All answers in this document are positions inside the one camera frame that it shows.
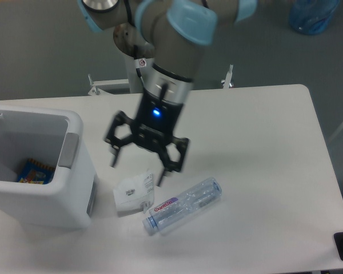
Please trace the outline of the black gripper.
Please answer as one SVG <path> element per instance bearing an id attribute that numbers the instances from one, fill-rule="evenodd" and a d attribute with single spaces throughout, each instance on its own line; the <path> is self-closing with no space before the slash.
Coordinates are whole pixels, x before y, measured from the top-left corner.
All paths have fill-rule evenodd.
<path id="1" fill-rule="evenodd" d="M 167 85 L 161 86 L 161 93 L 157 96 L 144 90 L 134 120 L 123 111 L 118 111 L 104 137 L 104 141 L 110 145 L 110 152 L 114 155 L 110 165 L 113 168 L 117 164 L 121 148 L 133 142 L 149 151 L 157 151 L 163 165 L 157 181 L 158 187 L 162 186 L 166 176 L 182 171 L 189 147 L 188 138 L 173 136 L 183 104 L 166 101 L 167 88 Z M 117 128 L 124 125 L 129 127 L 130 133 L 119 138 L 116 134 Z"/>

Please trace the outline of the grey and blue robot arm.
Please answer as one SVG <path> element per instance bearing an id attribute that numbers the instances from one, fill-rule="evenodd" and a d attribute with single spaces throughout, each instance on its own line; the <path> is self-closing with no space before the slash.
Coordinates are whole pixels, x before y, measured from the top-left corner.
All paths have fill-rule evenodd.
<path id="1" fill-rule="evenodd" d="M 162 176 L 182 170 L 189 140 L 174 136 L 173 131 L 193 88 L 202 55 L 220 24 L 252 16 L 257 5 L 257 1 L 78 2 L 93 31 L 131 25 L 154 47 L 135 117 L 117 112 L 105 135 L 114 156 L 133 143 L 159 156 Z"/>

